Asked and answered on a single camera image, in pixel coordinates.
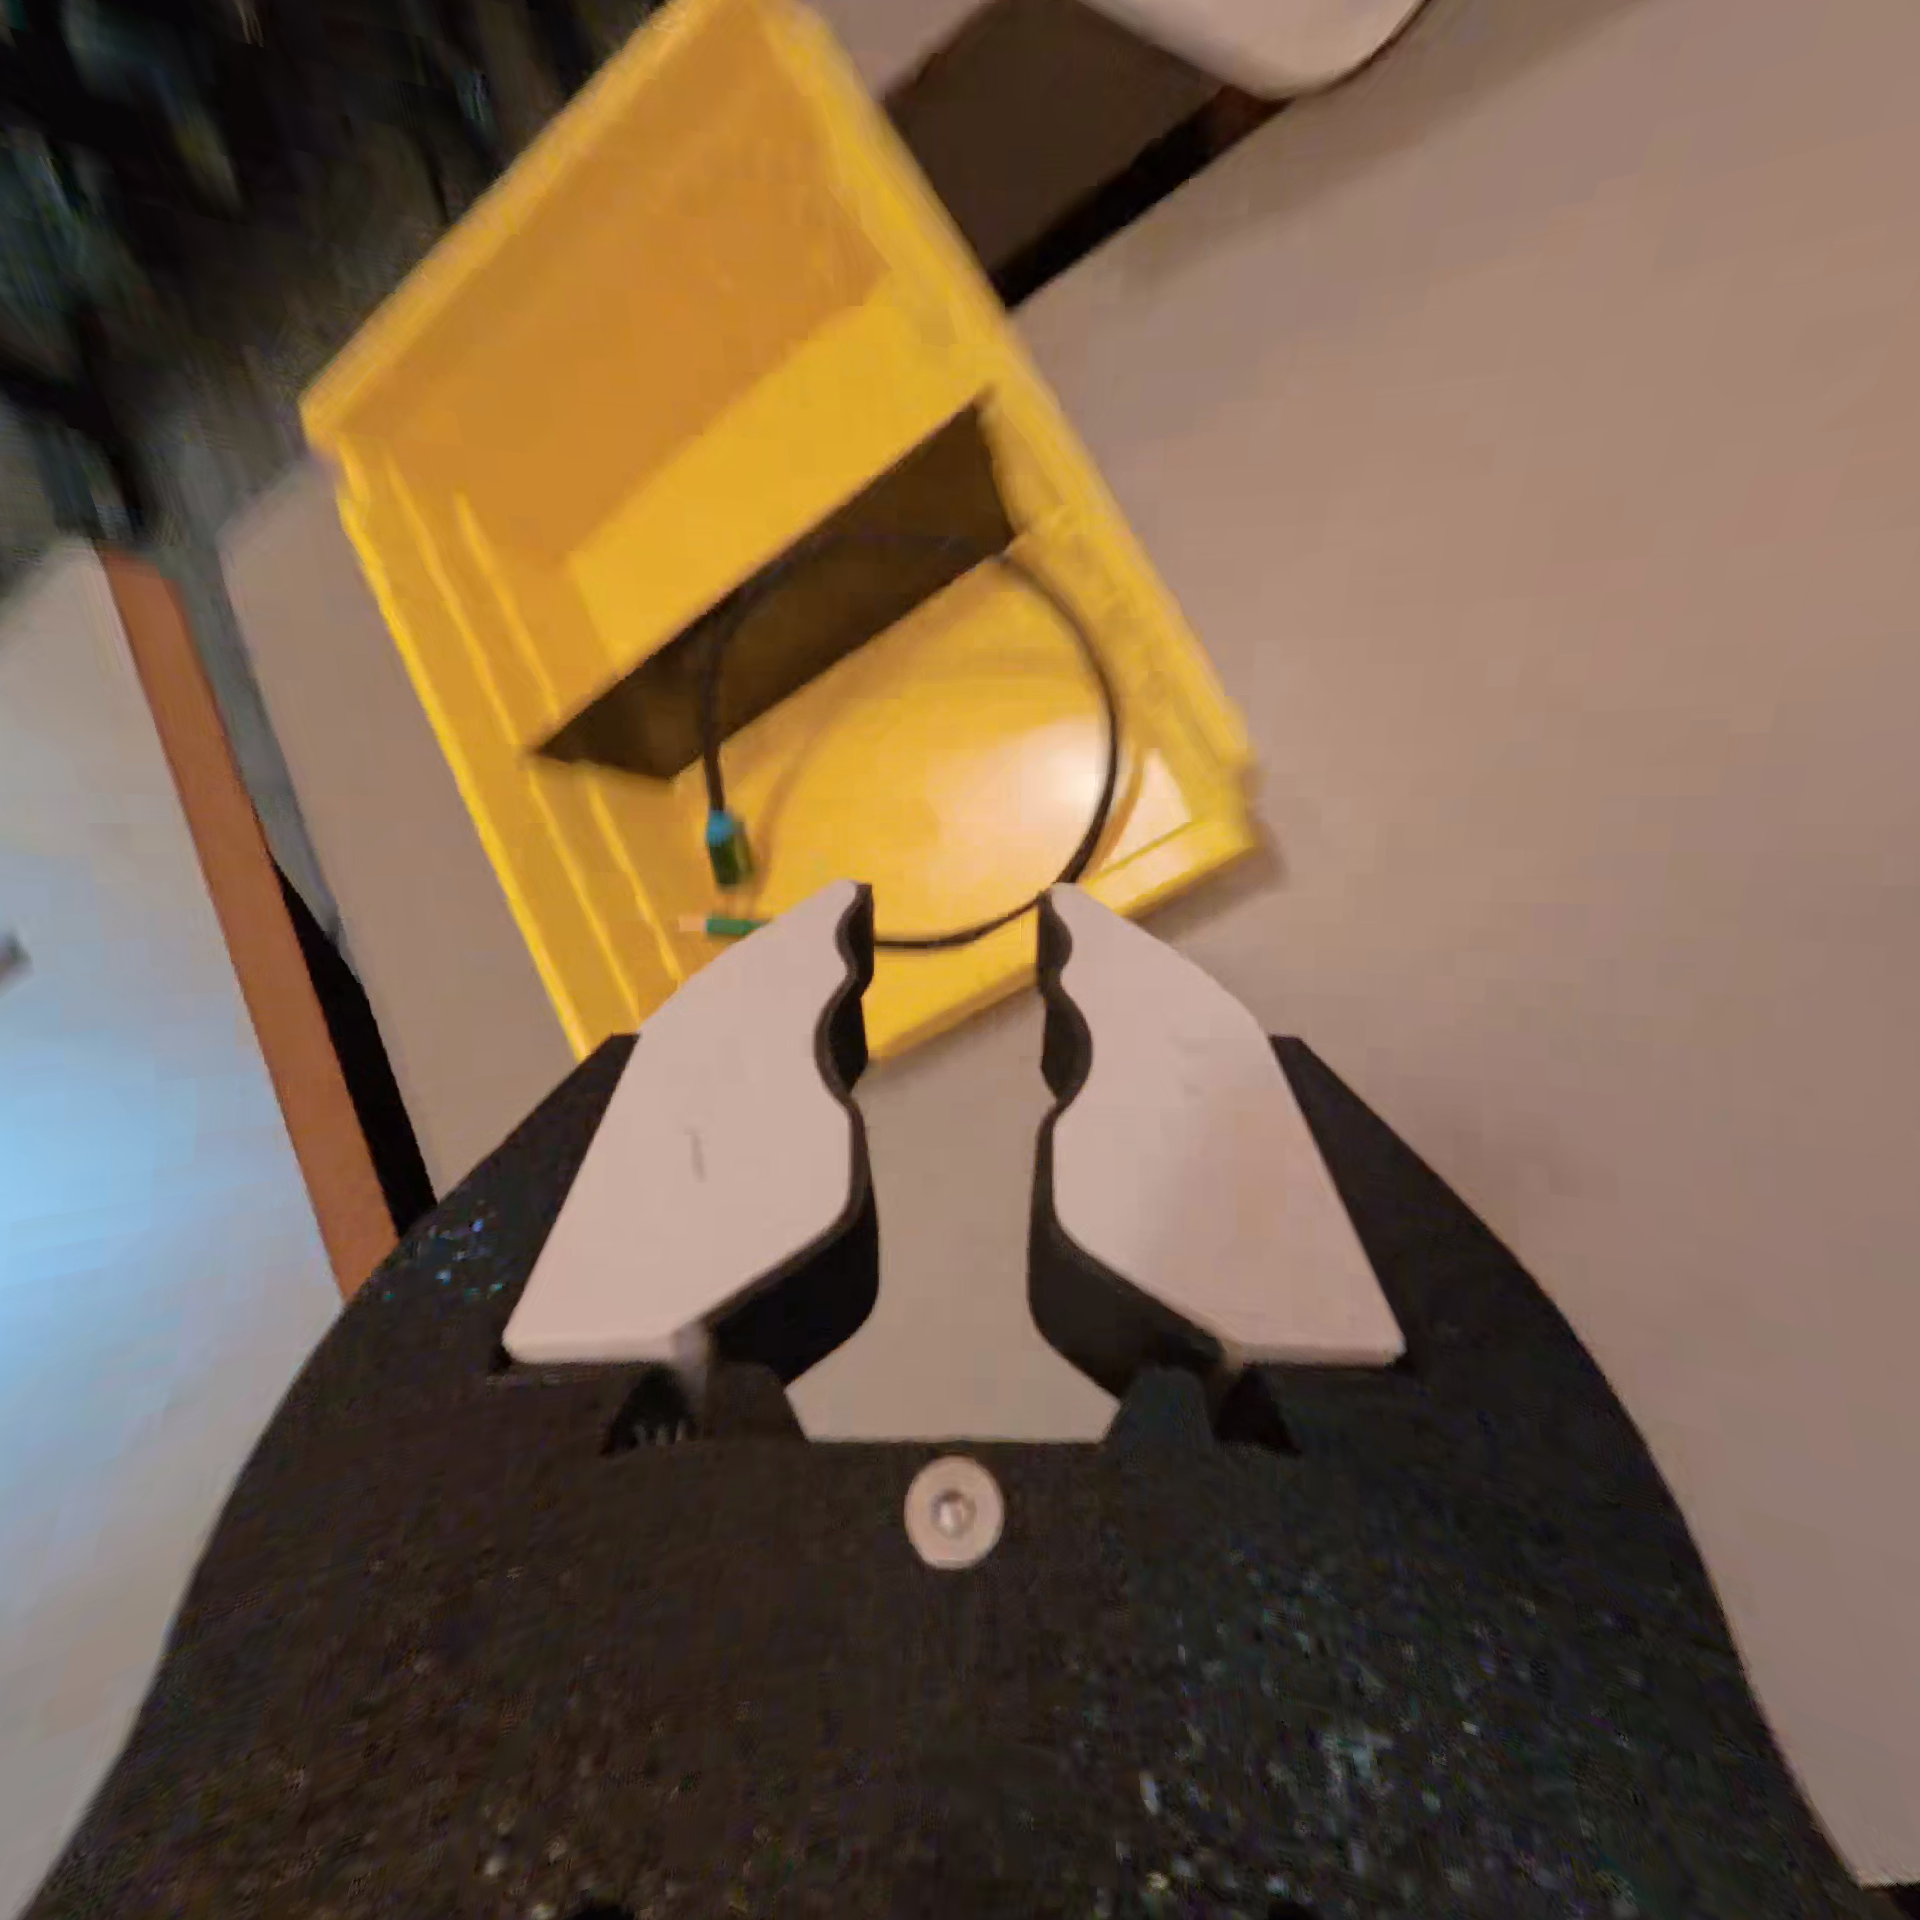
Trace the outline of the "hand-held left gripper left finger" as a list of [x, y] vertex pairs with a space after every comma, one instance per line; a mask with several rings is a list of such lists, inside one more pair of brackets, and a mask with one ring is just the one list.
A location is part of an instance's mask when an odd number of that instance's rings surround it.
[[831, 882], [642, 1021], [503, 1327], [519, 1373], [639, 1368], [701, 1405], [851, 1344], [878, 1293], [873, 962], [872, 889]]

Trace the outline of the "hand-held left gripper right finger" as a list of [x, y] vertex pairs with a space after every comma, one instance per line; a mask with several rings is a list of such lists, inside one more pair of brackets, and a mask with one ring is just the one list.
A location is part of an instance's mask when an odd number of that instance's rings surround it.
[[1272, 1039], [1219, 981], [1077, 883], [1035, 920], [1049, 1109], [1028, 1308], [1112, 1400], [1181, 1372], [1390, 1368], [1404, 1327]]

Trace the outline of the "yellow plastic storage bin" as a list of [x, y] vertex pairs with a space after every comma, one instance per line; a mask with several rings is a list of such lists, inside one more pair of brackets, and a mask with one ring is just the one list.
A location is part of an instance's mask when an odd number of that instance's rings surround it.
[[1260, 845], [1200, 641], [803, 4], [668, 4], [303, 399], [576, 1057], [827, 882], [899, 1053]]

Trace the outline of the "pale beige desk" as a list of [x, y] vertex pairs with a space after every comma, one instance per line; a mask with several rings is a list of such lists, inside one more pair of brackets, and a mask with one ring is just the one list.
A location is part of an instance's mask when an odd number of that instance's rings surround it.
[[1914, 1884], [1914, 4], [1424, 4], [1011, 323], [1254, 750], [1152, 929], [1543, 1283]]

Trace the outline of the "brown wooden panel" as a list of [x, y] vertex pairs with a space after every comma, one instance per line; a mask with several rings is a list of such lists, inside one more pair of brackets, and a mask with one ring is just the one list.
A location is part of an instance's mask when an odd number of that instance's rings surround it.
[[111, 607], [153, 712], [230, 969], [270, 1071], [337, 1293], [395, 1246], [369, 1138], [305, 962], [298, 922], [234, 756], [178, 590], [155, 564], [99, 548]]

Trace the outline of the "white rounded object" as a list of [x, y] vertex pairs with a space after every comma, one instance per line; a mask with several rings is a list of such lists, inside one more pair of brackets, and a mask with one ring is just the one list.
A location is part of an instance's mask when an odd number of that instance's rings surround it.
[[1354, 78], [1424, 3], [1090, 3], [1129, 36], [1269, 101]]

